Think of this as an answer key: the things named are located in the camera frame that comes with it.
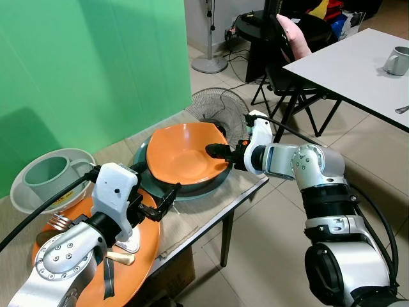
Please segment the grey-green plate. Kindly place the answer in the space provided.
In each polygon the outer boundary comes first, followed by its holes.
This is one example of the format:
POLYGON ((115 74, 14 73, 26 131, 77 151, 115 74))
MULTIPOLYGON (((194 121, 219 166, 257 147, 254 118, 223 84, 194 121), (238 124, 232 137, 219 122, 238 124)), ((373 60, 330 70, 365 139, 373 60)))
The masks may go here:
MULTIPOLYGON (((147 161, 147 146, 150 143, 151 138, 148 137, 143 144, 135 153, 134 162, 146 162, 147 161)), ((178 192, 176 192, 176 201, 192 201, 201 197, 204 197, 214 190, 219 188, 223 182, 225 182, 233 169, 232 164, 228 164, 226 170, 216 178, 210 179, 209 181, 202 182, 201 184, 193 185, 181 185, 178 192)), ((147 169, 141 173, 141 188, 143 188, 147 193, 154 197, 161 197, 166 195, 166 192, 173 188, 173 184, 168 184, 167 182, 162 182, 155 178, 154 175, 147 169)))

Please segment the white round stand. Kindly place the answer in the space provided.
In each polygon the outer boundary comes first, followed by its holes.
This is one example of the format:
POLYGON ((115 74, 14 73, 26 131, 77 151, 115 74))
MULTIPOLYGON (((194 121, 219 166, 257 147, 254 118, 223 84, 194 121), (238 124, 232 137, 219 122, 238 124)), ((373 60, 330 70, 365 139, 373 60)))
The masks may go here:
POLYGON ((208 19, 207 26, 207 41, 206 53, 204 56, 198 56, 192 60, 192 69, 203 74, 217 74, 228 67, 228 62, 223 56, 217 56, 213 49, 213 32, 215 29, 214 8, 215 0, 204 0, 206 8, 206 18, 208 19))

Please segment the pink cushion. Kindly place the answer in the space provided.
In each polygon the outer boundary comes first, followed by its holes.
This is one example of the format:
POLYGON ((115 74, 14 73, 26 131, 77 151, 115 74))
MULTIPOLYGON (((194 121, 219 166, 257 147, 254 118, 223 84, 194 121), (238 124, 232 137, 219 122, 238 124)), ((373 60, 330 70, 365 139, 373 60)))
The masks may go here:
POLYGON ((284 30, 284 35, 288 40, 290 50, 294 55, 294 59, 302 59, 310 56, 313 52, 307 44, 303 31, 297 26, 297 24, 288 17, 284 17, 281 14, 275 15, 278 23, 284 30))

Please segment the grey mug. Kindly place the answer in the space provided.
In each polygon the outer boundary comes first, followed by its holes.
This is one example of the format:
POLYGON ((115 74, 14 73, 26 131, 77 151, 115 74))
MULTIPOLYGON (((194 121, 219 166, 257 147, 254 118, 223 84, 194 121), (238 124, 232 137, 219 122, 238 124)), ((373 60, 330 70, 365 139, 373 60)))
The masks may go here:
POLYGON ((387 74, 403 76, 409 69, 409 47, 397 46, 382 66, 387 74))

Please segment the grey floor fan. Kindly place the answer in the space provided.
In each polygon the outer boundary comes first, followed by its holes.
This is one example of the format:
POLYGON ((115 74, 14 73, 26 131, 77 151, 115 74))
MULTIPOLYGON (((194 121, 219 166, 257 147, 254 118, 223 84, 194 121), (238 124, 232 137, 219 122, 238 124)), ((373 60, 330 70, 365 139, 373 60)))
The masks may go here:
POLYGON ((192 103, 186 111, 199 121, 230 129, 246 124, 245 115, 249 108, 235 91, 213 87, 193 93, 192 103))

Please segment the black knife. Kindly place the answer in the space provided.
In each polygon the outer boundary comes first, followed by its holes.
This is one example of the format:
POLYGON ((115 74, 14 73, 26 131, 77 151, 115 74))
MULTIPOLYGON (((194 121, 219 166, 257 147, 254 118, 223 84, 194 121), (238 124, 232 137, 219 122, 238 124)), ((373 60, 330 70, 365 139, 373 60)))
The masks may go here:
POLYGON ((115 296, 115 275, 114 275, 114 261, 111 258, 105 258, 104 266, 104 299, 115 296))

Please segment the white dining table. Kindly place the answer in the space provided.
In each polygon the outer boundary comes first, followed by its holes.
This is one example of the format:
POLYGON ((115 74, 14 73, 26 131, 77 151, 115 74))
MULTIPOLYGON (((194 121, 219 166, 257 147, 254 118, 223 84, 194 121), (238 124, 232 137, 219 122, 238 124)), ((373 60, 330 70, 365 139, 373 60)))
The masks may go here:
POLYGON ((388 74, 383 65, 395 47, 408 46, 406 39, 365 29, 284 69, 407 132, 409 114, 397 109, 409 105, 409 76, 388 74))

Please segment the black folding chair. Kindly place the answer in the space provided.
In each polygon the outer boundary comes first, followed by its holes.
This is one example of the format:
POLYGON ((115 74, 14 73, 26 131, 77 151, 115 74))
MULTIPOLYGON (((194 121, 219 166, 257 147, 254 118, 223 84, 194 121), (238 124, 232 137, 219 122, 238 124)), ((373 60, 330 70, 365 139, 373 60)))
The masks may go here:
MULTIPOLYGON (((283 2, 284 0, 264 0, 263 14, 275 15, 275 17, 277 17, 277 14, 281 14, 283 2)), ((274 117, 275 112, 281 110, 281 123, 286 125, 288 120, 295 115, 295 113, 298 113, 299 111, 306 111, 315 136, 321 137, 321 135, 324 134, 327 125, 329 125, 333 115, 338 110, 340 103, 343 100, 342 97, 336 93, 333 93, 333 91, 325 90, 321 86, 318 86, 309 80, 300 78, 294 74, 289 74, 283 69, 285 65, 296 61, 292 51, 290 50, 287 38, 285 41, 280 43, 280 47, 269 47, 269 49, 272 50, 275 56, 278 54, 282 58, 281 63, 278 63, 273 59, 265 68, 265 76, 270 81, 268 89, 280 97, 277 105, 275 105, 275 108, 269 110, 269 117, 274 117), (335 100, 335 105, 332 106, 329 114, 321 126, 318 126, 313 117, 311 105, 323 99, 335 100)))

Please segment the orange bowl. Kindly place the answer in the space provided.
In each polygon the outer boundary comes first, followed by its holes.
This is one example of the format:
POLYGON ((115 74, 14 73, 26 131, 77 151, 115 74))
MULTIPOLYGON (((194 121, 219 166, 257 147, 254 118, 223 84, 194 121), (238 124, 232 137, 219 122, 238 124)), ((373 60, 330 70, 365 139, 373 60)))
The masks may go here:
POLYGON ((211 181, 229 169, 229 163, 211 157, 208 145, 226 145, 216 125, 181 123, 158 129, 147 143, 146 163, 152 175, 167 184, 190 186, 211 181))

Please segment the silver spoon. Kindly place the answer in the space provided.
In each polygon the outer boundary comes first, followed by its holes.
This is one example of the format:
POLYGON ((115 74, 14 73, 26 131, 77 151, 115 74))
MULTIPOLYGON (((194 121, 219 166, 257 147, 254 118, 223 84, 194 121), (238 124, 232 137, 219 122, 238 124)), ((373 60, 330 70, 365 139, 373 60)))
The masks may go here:
POLYGON ((115 246, 128 253, 137 253, 141 247, 141 238, 138 234, 133 234, 124 242, 115 242, 115 246))

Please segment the gold spoon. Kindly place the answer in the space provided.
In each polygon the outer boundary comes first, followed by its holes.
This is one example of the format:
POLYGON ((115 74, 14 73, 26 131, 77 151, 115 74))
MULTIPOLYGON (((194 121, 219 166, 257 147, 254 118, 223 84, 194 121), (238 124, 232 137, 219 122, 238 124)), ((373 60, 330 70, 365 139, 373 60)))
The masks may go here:
POLYGON ((108 251, 106 257, 119 264, 132 265, 135 262, 135 254, 108 251))

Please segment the orange plate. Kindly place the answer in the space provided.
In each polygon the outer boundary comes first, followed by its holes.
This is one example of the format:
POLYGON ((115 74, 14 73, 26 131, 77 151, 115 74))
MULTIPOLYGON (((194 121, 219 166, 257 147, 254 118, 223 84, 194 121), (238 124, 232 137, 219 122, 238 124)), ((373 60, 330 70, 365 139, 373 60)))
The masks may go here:
MULTIPOLYGON (((144 190, 139 194, 145 199, 141 203, 147 207, 156 207, 153 198, 144 190)), ((91 217, 93 199, 90 196, 73 207, 61 212, 62 216, 76 219, 80 214, 91 217)), ((150 275, 151 267, 158 255, 160 248, 160 222, 144 219, 134 230, 140 233, 140 248, 135 252, 135 261, 131 265, 114 263, 114 292, 115 296, 103 299, 104 296, 104 274, 102 264, 98 266, 93 281, 84 289, 77 301, 78 307, 122 307, 128 304, 137 294, 150 275)))

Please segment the brown cardboard box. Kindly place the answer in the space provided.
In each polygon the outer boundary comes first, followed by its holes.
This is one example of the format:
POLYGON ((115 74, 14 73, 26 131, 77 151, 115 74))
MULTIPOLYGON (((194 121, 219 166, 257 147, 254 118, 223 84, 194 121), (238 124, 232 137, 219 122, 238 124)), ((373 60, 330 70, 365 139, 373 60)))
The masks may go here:
POLYGON ((146 278, 125 307, 180 307, 176 296, 195 280, 192 248, 183 249, 165 266, 146 278))

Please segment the green backdrop screen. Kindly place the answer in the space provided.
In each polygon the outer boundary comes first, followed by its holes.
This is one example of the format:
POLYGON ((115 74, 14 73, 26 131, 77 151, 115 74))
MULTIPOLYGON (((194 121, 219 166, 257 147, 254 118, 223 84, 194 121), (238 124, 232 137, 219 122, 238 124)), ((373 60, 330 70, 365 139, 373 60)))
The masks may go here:
POLYGON ((190 94, 183 0, 0 0, 0 198, 38 156, 98 152, 190 94))

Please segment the grey-green mug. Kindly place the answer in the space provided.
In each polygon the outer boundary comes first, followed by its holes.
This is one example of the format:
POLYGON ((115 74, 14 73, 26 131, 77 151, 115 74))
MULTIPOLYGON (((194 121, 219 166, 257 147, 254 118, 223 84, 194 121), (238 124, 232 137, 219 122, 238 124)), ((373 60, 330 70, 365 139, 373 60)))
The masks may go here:
POLYGON ((93 164, 88 160, 71 161, 65 156, 52 156, 34 163, 24 175, 24 184, 47 201, 91 169, 93 164))

